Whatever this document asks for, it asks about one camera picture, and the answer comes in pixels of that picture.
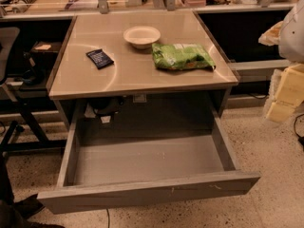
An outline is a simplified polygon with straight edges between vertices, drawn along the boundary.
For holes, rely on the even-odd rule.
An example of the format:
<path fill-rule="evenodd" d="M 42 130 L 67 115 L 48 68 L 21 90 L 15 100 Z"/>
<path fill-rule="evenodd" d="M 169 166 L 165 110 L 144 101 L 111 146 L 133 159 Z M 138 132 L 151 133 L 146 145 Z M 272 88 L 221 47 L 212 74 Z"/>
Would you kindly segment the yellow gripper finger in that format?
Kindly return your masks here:
<path fill-rule="evenodd" d="M 304 65 L 276 69 L 271 77 L 269 98 L 265 102 L 265 118 L 282 123 L 304 102 Z"/>

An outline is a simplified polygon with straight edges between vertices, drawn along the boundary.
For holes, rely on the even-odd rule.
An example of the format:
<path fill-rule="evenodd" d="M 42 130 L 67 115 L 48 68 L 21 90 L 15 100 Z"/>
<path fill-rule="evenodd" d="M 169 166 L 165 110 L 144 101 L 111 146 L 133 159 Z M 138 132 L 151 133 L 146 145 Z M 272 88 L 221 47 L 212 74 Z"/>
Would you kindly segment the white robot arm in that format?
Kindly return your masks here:
<path fill-rule="evenodd" d="M 282 123 L 304 102 L 304 0 L 298 0 L 284 18 L 278 49 L 291 64 L 283 71 L 274 71 L 265 117 Z"/>

